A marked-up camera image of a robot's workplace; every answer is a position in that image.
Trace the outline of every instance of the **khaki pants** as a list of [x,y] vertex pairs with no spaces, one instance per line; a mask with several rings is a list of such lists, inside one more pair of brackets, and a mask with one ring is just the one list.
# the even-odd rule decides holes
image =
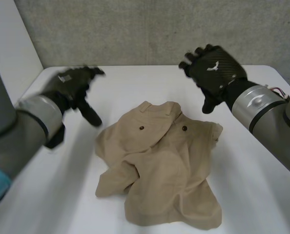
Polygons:
[[175,102],[142,103],[97,137],[96,154],[109,169],[96,196],[128,193],[125,216],[141,226],[182,221],[218,227],[221,208],[206,177],[222,129],[187,118]]

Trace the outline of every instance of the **robotic hand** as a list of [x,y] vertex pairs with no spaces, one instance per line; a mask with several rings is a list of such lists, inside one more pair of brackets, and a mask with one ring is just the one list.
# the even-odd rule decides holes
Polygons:
[[[41,95],[48,97],[59,107],[62,115],[68,109],[79,109],[82,116],[93,126],[102,124],[101,118],[85,101],[86,91],[96,75],[104,75],[98,67],[68,69],[53,76],[44,87]],[[62,124],[57,133],[45,145],[52,149],[63,141],[65,126]]]
[[195,55],[186,53],[185,57],[191,64],[182,61],[179,68],[194,80],[205,95],[204,114],[210,114],[215,106],[228,101],[231,93],[227,89],[233,82],[232,86],[239,86],[239,83],[246,84],[246,87],[256,85],[247,80],[243,67],[220,46],[208,44],[205,49],[198,47]]
[[179,68],[205,95],[203,113],[225,102],[233,115],[290,171],[290,100],[247,80],[242,66],[222,47],[198,47]]
[[63,141],[62,117],[68,109],[78,108],[93,126],[102,124],[85,101],[96,75],[104,72],[83,67],[58,73],[40,94],[21,100],[16,108],[0,78],[0,200],[42,145],[54,148]]

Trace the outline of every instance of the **carbon fiber glove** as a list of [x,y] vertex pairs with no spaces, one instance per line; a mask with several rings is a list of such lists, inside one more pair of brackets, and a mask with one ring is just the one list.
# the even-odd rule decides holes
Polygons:
[[86,91],[96,75],[104,75],[104,72],[98,67],[68,69],[53,76],[44,87],[42,95],[53,100],[62,114],[70,108],[79,109],[91,125],[100,126],[102,120],[85,101]]
[[236,79],[247,80],[242,66],[221,46],[208,44],[205,49],[198,47],[195,54],[186,53],[185,57],[191,64],[182,61],[179,68],[184,69],[186,76],[192,78],[204,93],[205,114],[225,101],[225,90],[229,84]]

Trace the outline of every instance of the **white table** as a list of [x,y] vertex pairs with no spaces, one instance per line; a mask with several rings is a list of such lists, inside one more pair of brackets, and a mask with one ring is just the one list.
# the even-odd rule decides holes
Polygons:
[[[244,66],[250,80],[289,85],[271,67]],[[212,152],[207,178],[223,210],[223,222],[209,234],[290,234],[290,173],[232,116],[225,104],[201,112],[204,97],[177,66],[106,66],[88,102],[102,118],[91,127],[79,112],[65,116],[64,144],[42,148],[0,204],[0,234],[199,234],[176,222],[152,227],[130,224],[124,196],[97,199],[95,189],[107,166],[94,153],[94,138],[121,115],[147,100],[178,102],[192,119],[220,123],[223,133]],[[26,95],[37,92],[63,67],[45,69]]]

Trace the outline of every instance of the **wrinkled cloth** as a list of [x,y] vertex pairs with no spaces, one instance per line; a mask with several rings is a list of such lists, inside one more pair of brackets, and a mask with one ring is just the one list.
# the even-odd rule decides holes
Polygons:
[[126,219],[140,226],[182,221],[218,227],[221,207],[206,177],[222,130],[187,118],[176,102],[142,103],[96,139],[96,154],[109,166],[96,196],[127,193]]

